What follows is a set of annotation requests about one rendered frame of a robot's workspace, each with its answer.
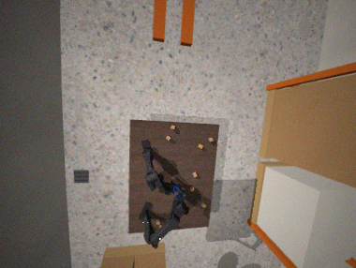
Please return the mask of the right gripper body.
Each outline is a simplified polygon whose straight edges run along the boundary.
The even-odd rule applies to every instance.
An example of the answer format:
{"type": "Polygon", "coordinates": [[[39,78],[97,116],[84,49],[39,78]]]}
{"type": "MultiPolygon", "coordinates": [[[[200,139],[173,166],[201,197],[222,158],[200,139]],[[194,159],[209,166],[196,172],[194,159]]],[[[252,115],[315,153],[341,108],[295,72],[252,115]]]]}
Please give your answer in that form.
{"type": "Polygon", "coordinates": [[[172,206],[177,205],[178,201],[183,201],[183,199],[175,197],[172,206]]]}

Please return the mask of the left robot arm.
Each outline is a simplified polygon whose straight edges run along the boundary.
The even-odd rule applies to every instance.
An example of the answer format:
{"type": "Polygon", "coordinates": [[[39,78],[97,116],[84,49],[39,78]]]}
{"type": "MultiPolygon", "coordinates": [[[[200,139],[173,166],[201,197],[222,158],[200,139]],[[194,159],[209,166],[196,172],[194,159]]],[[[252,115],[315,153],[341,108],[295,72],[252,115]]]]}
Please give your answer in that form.
{"type": "Polygon", "coordinates": [[[153,157],[153,152],[151,150],[149,141],[148,140],[147,141],[142,141],[141,145],[142,145],[142,148],[143,148],[143,152],[142,152],[143,158],[144,158],[145,163],[146,163],[146,176],[144,176],[144,178],[145,178],[145,181],[146,181],[147,185],[150,187],[151,191],[155,190],[159,186],[158,187],[159,193],[164,193],[165,192],[166,195],[170,195],[172,193],[171,184],[170,183],[166,183],[166,182],[162,182],[162,181],[164,181],[163,174],[158,174],[157,171],[154,170],[154,166],[153,166],[154,157],[153,157]],[[152,162],[152,165],[151,165],[151,162],[152,162]],[[159,175],[159,179],[158,179],[158,175],[159,175]],[[160,180],[161,180],[161,183],[160,183],[160,180]],[[166,188],[167,188],[167,191],[166,191],[166,188]]]}

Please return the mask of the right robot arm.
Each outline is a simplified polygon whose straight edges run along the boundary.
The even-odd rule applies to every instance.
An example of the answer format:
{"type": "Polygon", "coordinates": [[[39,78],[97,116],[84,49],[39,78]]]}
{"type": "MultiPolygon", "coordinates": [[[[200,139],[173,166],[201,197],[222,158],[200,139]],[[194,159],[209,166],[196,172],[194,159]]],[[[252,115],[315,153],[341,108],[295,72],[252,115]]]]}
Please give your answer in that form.
{"type": "Polygon", "coordinates": [[[152,224],[151,224],[151,217],[148,216],[148,213],[151,209],[152,203],[146,202],[144,204],[144,207],[142,209],[142,216],[139,216],[139,219],[144,224],[145,228],[145,233],[143,235],[145,242],[148,245],[152,245],[155,249],[158,248],[158,243],[159,241],[170,231],[175,229],[179,223],[180,223],[180,215],[185,214],[187,215],[189,212],[188,206],[183,201],[178,201],[177,205],[172,206],[170,214],[168,215],[168,218],[166,222],[163,224],[163,226],[157,230],[154,231],[152,224]],[[176,211],[176,210],[177,211],[176,211]],[[146,215],[145,215],[146,214],[146,215]],[[150,238],[151,236],[151,238],[150,238]]]}

